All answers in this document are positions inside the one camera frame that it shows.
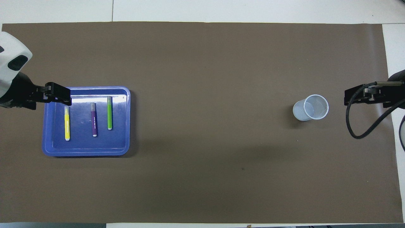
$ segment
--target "brown mat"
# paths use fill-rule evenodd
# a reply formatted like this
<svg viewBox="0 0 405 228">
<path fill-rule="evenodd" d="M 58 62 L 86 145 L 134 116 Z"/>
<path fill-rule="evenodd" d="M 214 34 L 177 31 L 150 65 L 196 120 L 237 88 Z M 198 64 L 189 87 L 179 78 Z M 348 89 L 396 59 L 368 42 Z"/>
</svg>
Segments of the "brown mat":
<svg viewBox="0 0 405 228">
<path fill-rule="evenodd" d="M 387 80 L 381 25 L 5 24 L 34 83 L 127 86 L 122 158 L 41 150 L 43 105 L 0 109 L 0 222 L 403 222 L 391 118 L 345 126 L 345 89 Z M 321 94 L 323 120 L 293 104 Z M 354 105 L 364 131 L 383 109 Z"/>
</svg>

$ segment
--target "transparent plastic cup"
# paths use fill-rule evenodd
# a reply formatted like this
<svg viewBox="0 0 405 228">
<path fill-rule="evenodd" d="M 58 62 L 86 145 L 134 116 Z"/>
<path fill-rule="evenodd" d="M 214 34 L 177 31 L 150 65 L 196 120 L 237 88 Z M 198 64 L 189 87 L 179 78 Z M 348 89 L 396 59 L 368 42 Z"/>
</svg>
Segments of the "transparent plastic cup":
<svg viewBox="0 0 405 228">
<path fill-rule="evenodd" d="M 300 121 L 320 120 L 329 112 L 327 100 L 318 94 L 313 94 L 295 103 L 292 113 Z"/>
</svg>

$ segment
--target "blue tray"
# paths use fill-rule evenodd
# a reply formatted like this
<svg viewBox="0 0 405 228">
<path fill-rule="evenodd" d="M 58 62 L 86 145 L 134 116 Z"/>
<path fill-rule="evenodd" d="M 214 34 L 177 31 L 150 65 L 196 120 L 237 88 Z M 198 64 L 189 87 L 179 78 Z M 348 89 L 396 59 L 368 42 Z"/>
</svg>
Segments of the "blue tray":
<svg viewBox="0 0 405 228">
<path fill-rule="evenodd" d="M 48 156 L 119 156 L 129 149 L 130 97 L 124 86 L 69 87 L 70 141 L 64 104 L 45 104 L 42 150 Z M 107 96 L 113 97 L 113 129 L 107 129 Z M 90 103 L 96 103 L 98 135 L 92 135 Z"/>
</svg>

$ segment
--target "white table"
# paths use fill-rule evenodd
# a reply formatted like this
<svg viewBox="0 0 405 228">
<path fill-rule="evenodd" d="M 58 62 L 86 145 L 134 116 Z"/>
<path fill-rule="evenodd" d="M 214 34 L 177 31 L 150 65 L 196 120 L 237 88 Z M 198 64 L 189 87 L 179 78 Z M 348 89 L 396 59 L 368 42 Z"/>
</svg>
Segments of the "white table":
<svg viewBox="0 0 405 228">
<path fill-rule="evenodd" d="M 0 2 L 0 29 L 3 23 L 110 21 L 383 24 L 387 77 L 405 69 L 403 39 L 405 3 L 401 0 L 2 0 Z M 399 142 L 398 128 L 404 114 L 405 110 L 395 110 L 392 113 L 399 184 L 403 199 L 405 199 L 405 152 Z M 405 200 L 402 202 L 402 208 L 405 212 Z M 247 225 L 250 224 L 126 223 L 107 224 L 107 227 L 225 228 Z M 308 225 L 320 224 L 252 224 L 252 227 Z"/>
</svg>

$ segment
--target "cup rim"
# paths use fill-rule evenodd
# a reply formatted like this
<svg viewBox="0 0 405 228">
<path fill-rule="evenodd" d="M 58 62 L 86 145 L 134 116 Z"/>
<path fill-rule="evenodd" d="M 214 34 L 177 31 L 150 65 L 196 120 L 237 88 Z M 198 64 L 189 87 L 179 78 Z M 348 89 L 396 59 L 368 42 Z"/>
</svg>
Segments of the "cup rim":
<svg viewBox="0 0 405 228">
<path fill-rule="evenodd" d="M 307 113 L 307 111 L 306 111 L 306 109 L 305 109 L 305 103 L 307 102 L 308 98 L 310 98 L 310 97 L 321 97 L 321 98 L 324 100 L 324 102 L 326 103 L 326 112 L 325 112 L 325 114 L 324 114 L 323 116 L 321 116 L 321 117 L 319 117 L 319 118 L 314 118 L 314 117 L 310 116 L 310 115 Z M 312 95 L 309 95 L 307 98 L 304 99 L 303 109 L 304 109 L 304 112 L 305 112 L 305 114 L 307 115 L 307 117 L 309 117 L 309 118 L 311 118 L 311 119 L 313 119 L 313 120 L 320 120 L 320 119 L 325 118 L 325 116 L 328 114 L 328 112 L 329 112 L 329 103 L 328 103 L 328 101 L 327 101 L 323 96 L 321 96 L 321 95 L 319 95 L 319 94 L 312 94 Z"/>
</svg>

